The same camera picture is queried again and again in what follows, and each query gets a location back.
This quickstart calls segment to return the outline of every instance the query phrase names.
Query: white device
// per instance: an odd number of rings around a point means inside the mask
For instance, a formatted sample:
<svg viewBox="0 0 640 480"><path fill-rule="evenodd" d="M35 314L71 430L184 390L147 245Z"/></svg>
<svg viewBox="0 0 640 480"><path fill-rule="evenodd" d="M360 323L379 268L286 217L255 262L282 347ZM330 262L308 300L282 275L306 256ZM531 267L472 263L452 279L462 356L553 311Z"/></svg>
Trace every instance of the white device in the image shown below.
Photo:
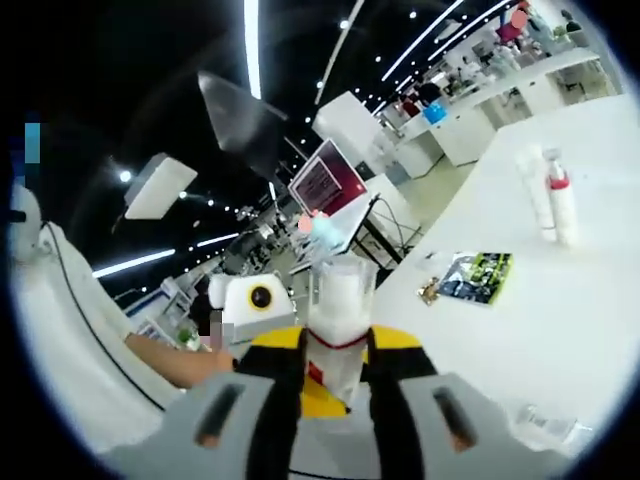
<svg viewBox="0 0 640 480"><path fill-rule="evenodd" d="M211 306L222 310L222 333L227 345L296 324L294 305L273 273L248 277L212 275L208 294Z"/></svg>

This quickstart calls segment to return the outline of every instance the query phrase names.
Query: small bottle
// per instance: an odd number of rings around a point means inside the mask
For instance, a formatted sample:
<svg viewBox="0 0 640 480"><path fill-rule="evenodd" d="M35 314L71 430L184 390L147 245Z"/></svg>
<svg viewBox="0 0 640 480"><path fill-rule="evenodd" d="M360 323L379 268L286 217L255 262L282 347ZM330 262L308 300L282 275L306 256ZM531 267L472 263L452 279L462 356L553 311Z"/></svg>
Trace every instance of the small bottle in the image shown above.
<svg viewBox="0 0 640 480"><path fill-rule="evenodd" d="M575 245L578 243L578 218L569 175L560 165L558 149L545 150L544 157L549 162L547 190L557 242L566 246Z"/></svg>
<svg viewBox="0 0 640 480"><path fill-rule="evenodd" d="M529 145L516 157L516 167L522 184L529 194L533 212L542 233L548 241L555 240L555 224L549 194L545 187L547 162L540 145Z"/></svg>

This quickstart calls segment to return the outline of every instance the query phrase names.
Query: black cable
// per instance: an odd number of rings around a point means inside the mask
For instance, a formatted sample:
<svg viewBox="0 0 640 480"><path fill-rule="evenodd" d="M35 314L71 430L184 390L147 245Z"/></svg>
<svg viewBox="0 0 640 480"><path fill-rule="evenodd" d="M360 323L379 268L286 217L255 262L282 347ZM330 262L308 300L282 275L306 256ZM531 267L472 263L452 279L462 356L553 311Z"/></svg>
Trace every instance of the black cable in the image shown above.
<svg viewBox="0 0 640 480"><path fill-rule="evenodd" d="M298 470L289 469L289 473L294 473L296 475L302 475L304 477L309 478L320 478L322 480L369 480L366 478L350 478L350 477L329 477L327 475L318 475L315 473L307 473L307 472L299 472Z"/></svg>
<svg viewBox="0 0 640 480"><path fill-rule="evenodd" d="M129 382L136 388L136 390L138 390L142 394L142 396L144 396L147 400L149 400L149 402L151 402L156 408L158 408L158 410L164 412L165 411L164 407L160 405L158 402L156 402L153 398L151 398L151 396L147 392L145 392L140 385L138 385L136 382L133 381L133 379L127 374L127 372L125 372L124 369L120 366L120 364L116 362L115 358L113 358L111 353L109 353L109 350L107 350L107 347L105 347L104 344L100 341L100 338L98 337L95 330L91 326L91 323L89 323L89 320L87 319L87 316L82 310L82 307L80 307L80 302L78 302L78 299L76 298L76 294L74 293L73 288L71 288L71 282L69 281L69 276L67 275L67 269L64 266L64 260L62 259L62 252L60 251L60 246L58 245L58 239L56 238L56 234L51 228L51 224L49 222L46 223L46 227L49 229L49 232L51 233L51 238L53 238L53 243L56 248L56 252L58 253L58 258L60 259L60 268L62 269L64 281L67 284L67 288L69 289L69 293L71 294L73 303L76 305L76 308L80 312L80 315L82 316L84 323L86 323L87 327L89 328L91 335L93 335L93 338L95 338L96 342L98 342L98 345L100 345L100 348L102 348L102 351L107 355L107 357L109 357L109 359L113 362L113 364L120 371L120 373L122 373L122 375L124 375L124 377L127 380L129 380Z"/></svg>

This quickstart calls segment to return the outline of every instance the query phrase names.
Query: white wall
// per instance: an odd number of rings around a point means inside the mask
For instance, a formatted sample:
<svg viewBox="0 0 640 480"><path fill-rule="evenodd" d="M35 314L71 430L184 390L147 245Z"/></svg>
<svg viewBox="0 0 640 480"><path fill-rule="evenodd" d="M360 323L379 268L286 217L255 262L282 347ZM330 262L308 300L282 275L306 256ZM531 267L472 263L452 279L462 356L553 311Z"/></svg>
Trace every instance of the white wall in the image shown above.
<svg viewBox="0 0 640 480"><path fill-rule="evenodd" d="M378 150L373 148L376 137L384 135L382 126L351 92L323 106L312 128L323 140L333 140L354 168L364 161L376 175L384 173Z"/></svg>

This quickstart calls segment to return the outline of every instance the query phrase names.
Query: pink screen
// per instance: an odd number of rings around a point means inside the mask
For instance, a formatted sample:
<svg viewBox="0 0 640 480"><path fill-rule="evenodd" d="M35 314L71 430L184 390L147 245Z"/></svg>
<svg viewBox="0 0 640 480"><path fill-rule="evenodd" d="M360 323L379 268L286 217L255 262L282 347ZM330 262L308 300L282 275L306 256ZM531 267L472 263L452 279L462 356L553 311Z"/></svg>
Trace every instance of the pink screen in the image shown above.
<svg viewBox="0 0 640 480"><path fill-rule="evenodd" d="M314 162L318 157L326 168L322 163ZM295 186L295 191L307 208L310 211L321 210L329 216L367 191L360 176L333 142L326 142L320 147L298 178L300 183Z"/></svg>

